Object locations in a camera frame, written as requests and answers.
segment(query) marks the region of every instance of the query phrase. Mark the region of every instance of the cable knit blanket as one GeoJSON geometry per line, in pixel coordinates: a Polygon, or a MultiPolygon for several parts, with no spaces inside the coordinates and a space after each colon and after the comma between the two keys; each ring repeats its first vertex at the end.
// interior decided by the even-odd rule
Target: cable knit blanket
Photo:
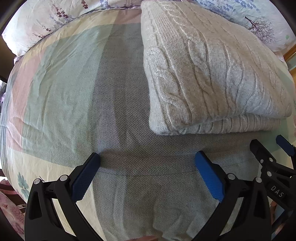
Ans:
{"type": "Polygon", "coordinates": [[[141,4],[151,130],[274,130],[292,113],[270,51],[249,30],[198,5],[141,4]]]}

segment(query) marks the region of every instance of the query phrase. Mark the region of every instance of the blue gripper pad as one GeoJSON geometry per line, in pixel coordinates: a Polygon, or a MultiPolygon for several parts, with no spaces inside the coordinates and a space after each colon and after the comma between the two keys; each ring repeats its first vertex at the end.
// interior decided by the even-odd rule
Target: blue gripper pad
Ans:
{"type": "Polygon", "coordinates": [[[289,156],[295,155],[294,147],[282,136],[278,135],[276,137],[276,143],[287,153],[289,156]]]}
{"type": "Polygon", "coordinates": [[[77,174],[75,180],[70,183],[71,199],[74,203],[83,199],[100,165],[101,158],[99,154],[92,153],[82,166],[77,166],[70,174],[70,176],[77,174]]]}
{"type": "Polygon", "coordinates": [[[195,166],[200,172],[212,197],[222,202],[224,198],[223,183],[212,169],[210,160],[201,151],[195,155],[195,166]]]}

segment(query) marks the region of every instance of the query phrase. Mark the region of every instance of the pillowcase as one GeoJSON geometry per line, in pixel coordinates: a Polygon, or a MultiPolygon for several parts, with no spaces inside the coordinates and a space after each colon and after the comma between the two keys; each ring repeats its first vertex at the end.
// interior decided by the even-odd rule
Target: pillowcase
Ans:
{"type": "Polygon", "coordinates": [[[227,20],[246,27],[273,52],[285,54],[296,37],[280,11],[269,0],[195,0],[227,20]]]}
{"type": "Polygon", "coordinates": [[[27,0],[15,13],[2,36],[16,56],[39,40],[92,10],[140,8],[141,0],[27,0]]]}

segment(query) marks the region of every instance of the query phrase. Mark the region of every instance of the tree print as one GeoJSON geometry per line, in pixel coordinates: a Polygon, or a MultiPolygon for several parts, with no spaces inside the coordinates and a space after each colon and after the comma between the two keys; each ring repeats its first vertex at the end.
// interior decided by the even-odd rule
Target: tree print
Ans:
{"type": "Polygon", "coordinates": [[[258,21],[252,21],[245,17],[250,23],[251,27],[247,28],[250,30],[253,34],[255,34],[262,43],[268,44],[271,42],[274,42],[274,30],[271,27],[271,23],[263,20],[260,18],[258,21]]]}
{"type": "Polygon", "coordinates": [[[111,8],[111,6],[110,6],[109,3],[108,3],[108,0],[107,0],[106,3],[105,3],[105,8],[111,8]]]}

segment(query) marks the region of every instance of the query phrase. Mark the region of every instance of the blue flower print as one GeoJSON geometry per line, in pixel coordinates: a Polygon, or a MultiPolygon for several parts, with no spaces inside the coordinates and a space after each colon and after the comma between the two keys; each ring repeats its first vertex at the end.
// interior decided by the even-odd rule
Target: blue flower print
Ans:
{"type": "Polygon", "coordinates": [[[25,198],[28,200],[29,198],[29,185],[27,184],[27,181],[24,179],[24,176],[20,175],[20,173],[17,176],[17,180],[19,183],[19,186],[21,188],[22,194],[24,194],[25,198]]]}

